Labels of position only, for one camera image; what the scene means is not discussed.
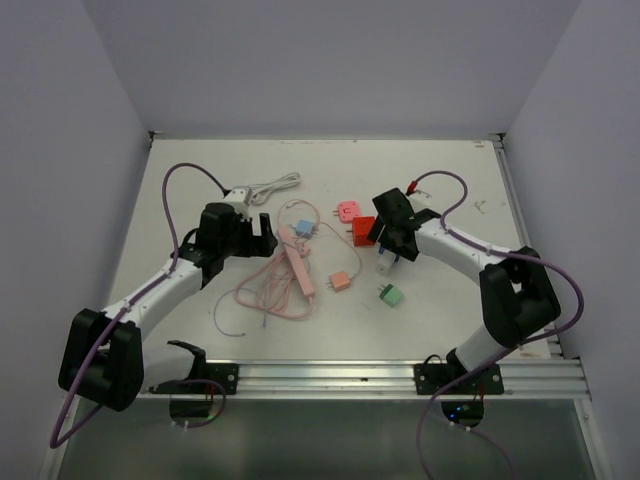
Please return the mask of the red cube socket adapter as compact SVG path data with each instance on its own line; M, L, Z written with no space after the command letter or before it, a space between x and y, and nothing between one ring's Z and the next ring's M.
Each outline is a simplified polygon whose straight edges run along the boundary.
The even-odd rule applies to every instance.
M368 238L375 221L375 216L356 216L352 219L348 232L352 236L355 247L369 247L375 244L373 240Z

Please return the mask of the pink power strip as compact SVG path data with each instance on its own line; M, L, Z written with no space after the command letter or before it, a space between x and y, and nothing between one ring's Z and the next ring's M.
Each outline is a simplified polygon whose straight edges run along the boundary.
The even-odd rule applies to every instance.
M303 296L312 299L315 296L315 288L303 261L301 246L295 243L288 227L280 226L277 233Z

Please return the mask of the white rectangular charger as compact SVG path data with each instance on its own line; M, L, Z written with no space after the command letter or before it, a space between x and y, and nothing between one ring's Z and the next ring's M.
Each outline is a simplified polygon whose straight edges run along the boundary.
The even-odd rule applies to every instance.
M382 276L387 276L395 264L392 258L386 259L380 256L376 265L376 272Z

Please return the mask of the pink socket adapter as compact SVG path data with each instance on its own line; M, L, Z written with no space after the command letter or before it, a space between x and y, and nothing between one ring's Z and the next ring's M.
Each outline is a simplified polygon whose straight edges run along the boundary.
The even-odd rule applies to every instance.
M362 215L360 205L353 200L341 201L337 204L337 207L333 211L333 215L336 216L343 224L351 223L355 218Z

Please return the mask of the blue charger plug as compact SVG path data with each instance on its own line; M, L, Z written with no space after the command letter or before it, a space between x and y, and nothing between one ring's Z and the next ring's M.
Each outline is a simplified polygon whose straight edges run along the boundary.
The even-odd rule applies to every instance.
M310 239L315 231L315 223L309 220L299 220L295 226L295 235L299 238Z

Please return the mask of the orange charger plug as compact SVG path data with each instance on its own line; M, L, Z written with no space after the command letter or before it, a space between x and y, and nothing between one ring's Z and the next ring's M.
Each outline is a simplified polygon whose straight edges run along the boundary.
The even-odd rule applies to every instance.
M337 271L328 277L328 287L340 292L351 287L352 277L344 270Z

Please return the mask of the green plug adapter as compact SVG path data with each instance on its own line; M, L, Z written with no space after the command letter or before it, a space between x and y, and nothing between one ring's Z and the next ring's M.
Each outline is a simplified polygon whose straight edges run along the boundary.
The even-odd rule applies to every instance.
M404 293L395 285L388 283L380 286L378 298L388 307L395 308L404 299Z

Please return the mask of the blue cube socket adapter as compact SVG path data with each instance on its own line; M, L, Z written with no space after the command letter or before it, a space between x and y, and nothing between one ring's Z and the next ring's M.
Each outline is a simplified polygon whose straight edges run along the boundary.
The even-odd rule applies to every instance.
M399 256L399 255L397 255L397 254L395 254L395 253L393 253L393 252L388 251L388 250L387 250L384 246L382 246L382 245L379 245L378 253L381 255L381 257L382 257L382 258L386 258L386 259L392 258L394 263L397 263L397 262L399 261L399 258L400 258L400 256Z

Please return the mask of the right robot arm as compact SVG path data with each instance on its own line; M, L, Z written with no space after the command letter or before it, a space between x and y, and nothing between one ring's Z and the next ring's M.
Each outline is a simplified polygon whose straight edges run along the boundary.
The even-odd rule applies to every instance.
M447 355L445 379L451 389L468 392L481 380L480 365L518 347L561 313L556 293L537 252L529 247L496 249L447 227L441 215L416 211L393 188L373 198L377 215L368 238L395 255L415 261L434 258L480 290L482 325Z

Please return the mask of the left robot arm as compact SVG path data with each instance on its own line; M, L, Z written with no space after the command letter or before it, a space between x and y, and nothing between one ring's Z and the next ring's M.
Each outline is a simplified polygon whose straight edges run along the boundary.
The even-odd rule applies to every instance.
M137 290L100 311L81 310L72 320L59 386L114 411L137 395L175 383L185 392L201 390L208 379L206 353L180 340L146 350L149 334L173 310L204 289L230 257L270 257L277 246L269 214L252 220L229 203L205 206L198 227L176 242L168 262Z

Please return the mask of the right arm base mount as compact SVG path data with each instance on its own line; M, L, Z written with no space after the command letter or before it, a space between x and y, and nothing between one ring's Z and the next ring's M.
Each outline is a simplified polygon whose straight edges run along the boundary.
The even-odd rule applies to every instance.
M485 398L505 393L498 365L491 365L471 376L455 357L454 351L444 358L432 354L421 363L414 364L413 380L419 396L431 396L438 391L442 396L468 396L467 400L445 400L440 408L448 421L470 429L477 427L484 418Z

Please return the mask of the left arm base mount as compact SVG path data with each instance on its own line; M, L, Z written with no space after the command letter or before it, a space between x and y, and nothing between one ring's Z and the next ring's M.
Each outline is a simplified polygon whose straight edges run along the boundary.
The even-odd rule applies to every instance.
M170 340L165 346L144 354L142 393L202 395L199 406L186 400L170 401L170 417L184 431L203 428L225 411L228 397L236 394L239 366L210 364L204 349L185 341Z

